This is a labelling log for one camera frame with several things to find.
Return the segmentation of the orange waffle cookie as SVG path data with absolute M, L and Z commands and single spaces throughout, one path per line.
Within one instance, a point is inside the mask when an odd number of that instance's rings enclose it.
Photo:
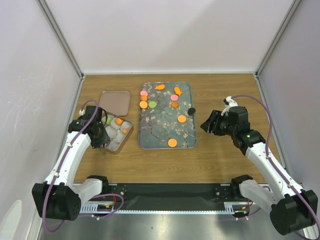
M 116 118 L 115 119 L 115 123 L 118 125 L 118 126 L 121 126 L 123 124 L 123 120 L 121 118 Z

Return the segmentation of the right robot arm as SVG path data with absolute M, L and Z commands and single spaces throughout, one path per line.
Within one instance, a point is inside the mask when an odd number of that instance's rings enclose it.
M 234 200 L 252 200 L 269 215 L 273 227 L 283 236 L 319 224 L 316 219 L 317 195 L 313 190 L 304 190 L 282 168 L 263 136 L 251 128 L 244 106 L 213 110 L 200 127 L 209 134 L 230 136 L 233 144 L 259 169 L 269 185 L 267 190 L 248 175 L 233 178 L 230 195 Z

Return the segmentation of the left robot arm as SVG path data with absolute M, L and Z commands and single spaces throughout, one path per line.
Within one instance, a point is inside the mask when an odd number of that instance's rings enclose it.
M 105 200 L 111 188 L 105 176 L 90 175 L 73 186 L 80 162 L 88 147 L 99 148 L 111 142 L 102 121 L 106 111 L 96 105 L 81 110 L 67 129 L 66 142 L 50 174 L 32 188 L 33 200 L 42 219 L 74 221 L 81 207 L 96 197 Z

